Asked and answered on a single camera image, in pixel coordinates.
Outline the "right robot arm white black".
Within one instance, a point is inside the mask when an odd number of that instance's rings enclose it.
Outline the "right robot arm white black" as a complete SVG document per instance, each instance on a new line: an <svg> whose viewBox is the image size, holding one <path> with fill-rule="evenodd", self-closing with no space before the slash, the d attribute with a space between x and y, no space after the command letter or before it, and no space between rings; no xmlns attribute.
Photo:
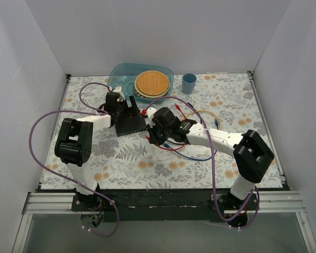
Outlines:
<svg viewBox="0 0 316 253"><path fill-rule="evenodd" d="M246 133L231 133L207 129L194 120L179 120L170 109L148 108L149 143L162 145L167 139L187 145L213 148L235 158L239 175L230 189L228 204L240 209L247 203L247 196L260 183L274 159L274 153L254 130Z"/></svg>

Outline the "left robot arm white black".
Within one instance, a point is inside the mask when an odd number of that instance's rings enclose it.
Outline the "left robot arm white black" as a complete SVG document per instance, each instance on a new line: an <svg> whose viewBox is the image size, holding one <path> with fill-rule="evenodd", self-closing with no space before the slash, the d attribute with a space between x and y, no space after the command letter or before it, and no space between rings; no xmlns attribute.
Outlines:
<svg viewBox="0 0 316 253"><path fill-rule="evenodd" d="M97 210L102 203L99 195L85 189L96 190L98 183L85 165L89 160L93 135L115 127L116 136L122 137L145 130L145 120L136 104L135 97L129 96L130 105L120 87L107 92L105 102L96 115L84 118L65 118L55 144L54 153L67 165L78 186L76 193L84 196L83 204L88 210Z"/></svg>

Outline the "black network switch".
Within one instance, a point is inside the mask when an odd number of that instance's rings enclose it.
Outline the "black network switch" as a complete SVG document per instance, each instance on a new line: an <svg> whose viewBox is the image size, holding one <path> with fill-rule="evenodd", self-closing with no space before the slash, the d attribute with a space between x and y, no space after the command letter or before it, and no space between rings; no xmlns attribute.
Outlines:
<svg viewBox="0 0 316 253"><path fill-rule="evenodd" d="M142 116L121 118L115 124L117 137L138 133L146 130L145 119Z"/></svg>

